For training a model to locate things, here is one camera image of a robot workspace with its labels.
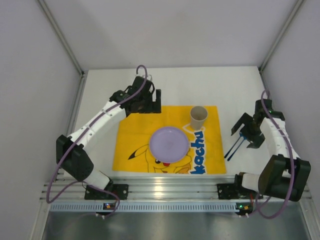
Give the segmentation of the purple plastic plate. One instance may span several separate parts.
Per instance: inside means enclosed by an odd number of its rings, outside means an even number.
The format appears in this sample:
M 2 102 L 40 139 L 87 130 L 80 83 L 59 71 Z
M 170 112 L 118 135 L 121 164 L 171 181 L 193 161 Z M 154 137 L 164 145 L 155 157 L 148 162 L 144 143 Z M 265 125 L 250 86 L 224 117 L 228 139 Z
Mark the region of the purple plastic plate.
M 148 146 L 150 153 L 156 160 L 173 164 L 187 155 L 189 140 L 187 135 L 179 128 L 165 126 L 151 135 Z

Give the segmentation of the beige paper cup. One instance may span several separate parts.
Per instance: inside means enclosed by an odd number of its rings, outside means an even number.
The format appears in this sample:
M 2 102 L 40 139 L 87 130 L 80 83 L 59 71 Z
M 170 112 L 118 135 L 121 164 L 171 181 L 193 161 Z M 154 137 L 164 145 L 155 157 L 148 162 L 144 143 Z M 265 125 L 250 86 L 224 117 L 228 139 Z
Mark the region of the beige paper cup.
M 200 130 L 208 117 L 208 111 L 203 106 L 194 106 L 190 110 L 190 126 L 193 130 Z

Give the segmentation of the yellow Pikachu placemat cloth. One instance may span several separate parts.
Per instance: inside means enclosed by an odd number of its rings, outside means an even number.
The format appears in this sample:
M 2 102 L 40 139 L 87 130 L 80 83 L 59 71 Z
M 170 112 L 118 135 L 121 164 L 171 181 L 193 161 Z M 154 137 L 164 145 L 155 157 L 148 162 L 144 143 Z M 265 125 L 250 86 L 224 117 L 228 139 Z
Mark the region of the yellow Pikachu placemat cloth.
M 131 114 L 119 124 L 113 171 L 156 174 L 220 175 L 227 172 L 218 108 L 206 106 L 208 116 L 199 130 L 190 126 L 191 106 L 163 106 L 161 113 Z M 149 149 L 152 134 L 175 127 L 189 140 L 186 156 L 176 163 L 162 163 Z

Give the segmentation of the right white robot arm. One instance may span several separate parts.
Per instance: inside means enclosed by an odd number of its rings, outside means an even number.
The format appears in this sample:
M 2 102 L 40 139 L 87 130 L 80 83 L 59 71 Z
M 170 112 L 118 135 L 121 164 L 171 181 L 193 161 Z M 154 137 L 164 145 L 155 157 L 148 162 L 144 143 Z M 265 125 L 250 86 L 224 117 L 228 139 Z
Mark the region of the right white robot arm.
M 266 143 L 270 159 L 260 174 L 240 172 L 234 184 L 240 190 L 248 190 L 278 199 L 298 202 L 301 199 L 311 164 L 302 160 L 293 149 L 281 111 L 272 108 L 272 100 L 255 102 L 254 115 L 244 113 L 231 133 L 249 142 L 248 148 L 258 149 Z

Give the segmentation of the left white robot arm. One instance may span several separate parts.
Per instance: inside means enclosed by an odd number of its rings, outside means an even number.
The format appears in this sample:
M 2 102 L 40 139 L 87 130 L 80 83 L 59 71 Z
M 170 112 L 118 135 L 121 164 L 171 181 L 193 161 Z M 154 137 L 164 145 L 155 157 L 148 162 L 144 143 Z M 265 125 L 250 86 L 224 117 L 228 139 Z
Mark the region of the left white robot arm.
M 56 140 L 56 162 L 78 182 L 107 191 L 113 181 L 95 167 L 89 153 L 108 131 L 130 114 L 160 114 L 160 89 L 151 80 L 136 76 L 125 90 L 116 91 L 84 126 Z

